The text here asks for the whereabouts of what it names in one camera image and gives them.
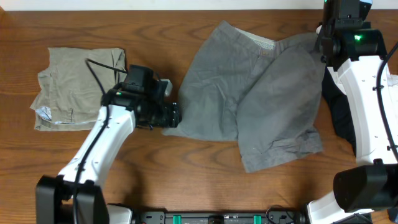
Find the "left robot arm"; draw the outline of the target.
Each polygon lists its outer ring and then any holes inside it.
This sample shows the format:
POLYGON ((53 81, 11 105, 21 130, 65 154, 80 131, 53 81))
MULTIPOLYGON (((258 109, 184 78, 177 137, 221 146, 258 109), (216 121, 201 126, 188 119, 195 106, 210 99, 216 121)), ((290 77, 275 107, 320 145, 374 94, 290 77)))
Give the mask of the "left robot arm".
POLYGON ((136 128, 175 128, 179 105, 165 100, 173 85, 153 70, 131 65, 124 81, 103 92, 93 129, 56 177, 35 188, 37 223, 137 223, 134 210, 107 204, 102 189, 127 137, 136 128))

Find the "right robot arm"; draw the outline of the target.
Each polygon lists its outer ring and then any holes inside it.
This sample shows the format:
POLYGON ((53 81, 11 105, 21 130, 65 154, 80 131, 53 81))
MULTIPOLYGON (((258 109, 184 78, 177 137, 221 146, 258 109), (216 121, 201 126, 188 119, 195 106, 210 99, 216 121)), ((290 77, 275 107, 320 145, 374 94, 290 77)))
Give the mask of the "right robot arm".
POLYGON ((371 6, 361 0, 323 5, 316 46, 347 96, 357 166, 337 173, 332 191, 311 201, 298 223, 369 223, 378 210, 397 218, 397 123, 387 83, 392 52, 366 20, 371 6))

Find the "grey shorts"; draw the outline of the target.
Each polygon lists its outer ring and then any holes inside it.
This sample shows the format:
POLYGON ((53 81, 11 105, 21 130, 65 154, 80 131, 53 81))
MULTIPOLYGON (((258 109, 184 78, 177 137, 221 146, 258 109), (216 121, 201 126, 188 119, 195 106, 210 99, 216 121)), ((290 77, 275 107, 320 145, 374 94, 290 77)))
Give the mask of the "grey shorts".
POLYGON ((321 152, 314 126, 324 76, 317 37, 274 41, 221 22, 180 86, 181 122, 163 133, 236 141, 246 172, 321 152))

